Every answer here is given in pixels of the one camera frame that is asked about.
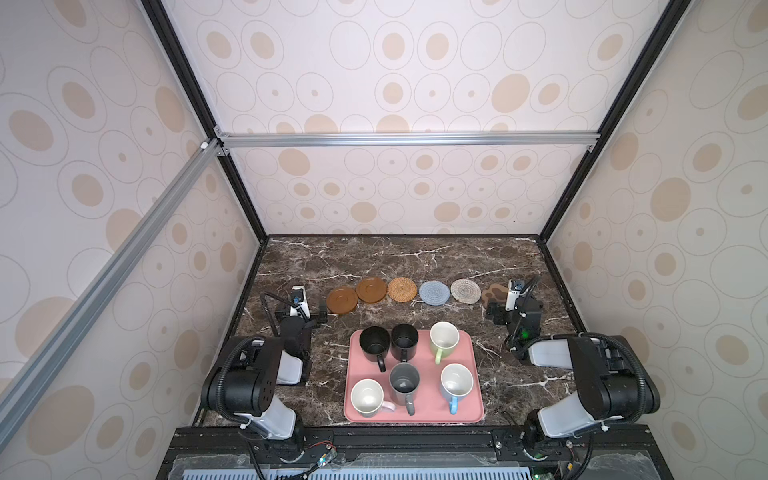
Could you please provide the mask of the brown wooden coaster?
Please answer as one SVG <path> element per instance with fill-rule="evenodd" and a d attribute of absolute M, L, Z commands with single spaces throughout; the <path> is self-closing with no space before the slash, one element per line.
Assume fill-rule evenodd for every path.
<path fill-rule="evenodd" d="M 380 277 L 366 277 L 355 288 L 358 298 L 365 303 L 378 303 L 387 296 L 387 282 Z"/>
<path fill-rule="evenodd" d="M 353 312 L 358 304 L 358 295 L 351 287 L 339 287 L 331 290 L 326 298 L 326 306 L 330 313 L 345 315 Z"/>

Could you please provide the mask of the blue woven coaster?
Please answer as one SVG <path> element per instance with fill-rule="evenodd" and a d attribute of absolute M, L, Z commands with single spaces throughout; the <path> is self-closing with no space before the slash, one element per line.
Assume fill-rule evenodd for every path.
<path fill-rule="evenodd" d="M 437 280 L 422 283 L 418 293 L 420 299 L 430 306 L 444 305 L 451 297 L 450 288 Z"/>

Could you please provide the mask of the woven rattan coaster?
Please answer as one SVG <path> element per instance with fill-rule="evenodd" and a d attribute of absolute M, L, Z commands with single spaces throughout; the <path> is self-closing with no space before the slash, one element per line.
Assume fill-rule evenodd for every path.
<path fill-rule="evenodd" d="M 387 295 L 390 299 L 398 303 L 412 301 L 417 293 L 417 285 L 408 277 L 394 278 L 387 285 Z"/>

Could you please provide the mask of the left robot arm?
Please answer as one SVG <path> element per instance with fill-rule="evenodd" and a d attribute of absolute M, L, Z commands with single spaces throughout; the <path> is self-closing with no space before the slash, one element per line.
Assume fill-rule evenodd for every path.
<path fill-rule="evenodd" d="M 235 423 L 250 438 L 298 447 L 305 440 L 303 422 L 278 398 L 276 388 L 308 380 L 312 332 L 327 321 L 327 308 L 312 314 L 303 286 L 294 286 L 287 298 L 264 292 L 260 301 L 272 335 L 226 341 L 203 382 L 201 407 Z"/>

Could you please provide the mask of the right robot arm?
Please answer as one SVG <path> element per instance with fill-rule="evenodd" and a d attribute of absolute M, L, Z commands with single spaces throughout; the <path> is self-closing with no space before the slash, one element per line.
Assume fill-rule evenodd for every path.
<path fill-rule="evenodd" d="M 537 367 L 573 373 L 576 391 L 557 403 L 530 412 L 520 442 L 535 460 L 546 455 L 550 439 L 577 438 L 635 423 L 661 406 L 662 395 L 627 339 L 594 332 L 541 334 L 543 303 L 534 296 L 539 276 L 508 282 L 506 297 L 486 301 L 485 317 L 504 326 L 504 347 L 515 358 Z"/>

